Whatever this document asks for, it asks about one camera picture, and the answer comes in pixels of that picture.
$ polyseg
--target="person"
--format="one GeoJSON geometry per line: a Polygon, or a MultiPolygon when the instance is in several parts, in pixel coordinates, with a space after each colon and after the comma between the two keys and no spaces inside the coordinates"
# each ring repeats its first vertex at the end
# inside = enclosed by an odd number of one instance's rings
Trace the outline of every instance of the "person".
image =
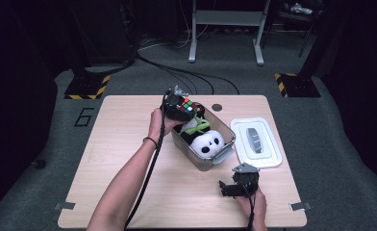
{"type": "MultiPolygon", "coordinates": [[[[164,119],[164,135],[167,135],[173,127],[182,123],[166,117],[164,119]]],[[[105,190],[89,221],[88,231],[119,231],[125,228],[126,220],[138,197],[146,170],[157,148],[161,127],[162,111],[155,109],[151,114],[148,139],[143,140],[138,151],[116,174],[105,190]]],[[[264,194],[261,190],[257,190],[253,196],[255,197],[253,231],[267,230],[264,223],[266,213],[264,194]]],[[[238,196],[236,199],[242,211],[249,216],[251,212],[249,198],[238,196]]]]}

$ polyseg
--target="wooden table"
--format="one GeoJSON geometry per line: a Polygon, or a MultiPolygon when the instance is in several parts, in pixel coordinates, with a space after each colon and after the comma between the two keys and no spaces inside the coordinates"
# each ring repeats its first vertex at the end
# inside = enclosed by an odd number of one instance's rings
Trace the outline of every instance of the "wooden table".
{"type": "MultiPolygon", "coordinates": [[[[268,102],[260,95],[191,95],[225,124],[234,118],[260,116],[267,120],[283,154],[277,168],[260,171],[260,187],[267,200],[268,227],[301,227],[305,212],[291,211],[289,203],[300,202],[289,163],[279,138],[268,102]],[[214,112],[213,104],[222,110],[214,112]]],[[[85,228],[100,197],[113,177],[129,160],[147,135],[150,114],[162,102],[161,95],[114,95],[104,99],[86,150],[69,190],[61,228],[85,228]]],[[[233,184],[232,167],[239,165],[237,153],[208,171],[200,171],[173,143],[171,135],[163,146],[146,193],[129,224],[135,228],[245,227],[248,217],[231,197],[221,195],[218,181],[233,184]]]]}

